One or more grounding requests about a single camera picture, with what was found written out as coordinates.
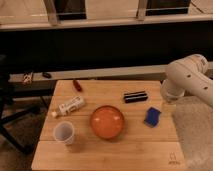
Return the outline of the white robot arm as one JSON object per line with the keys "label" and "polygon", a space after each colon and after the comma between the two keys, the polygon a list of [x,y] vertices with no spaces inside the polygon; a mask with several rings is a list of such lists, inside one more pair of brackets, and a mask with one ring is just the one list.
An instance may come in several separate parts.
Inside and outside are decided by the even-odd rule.
{"label": "white robot arm", "polygon": [[208,61],[200,54],[169,63],[160,89],[162,97],[167,102],[174,102],[188,91],[213,108],[213,80],[205,75],[207,69]]}

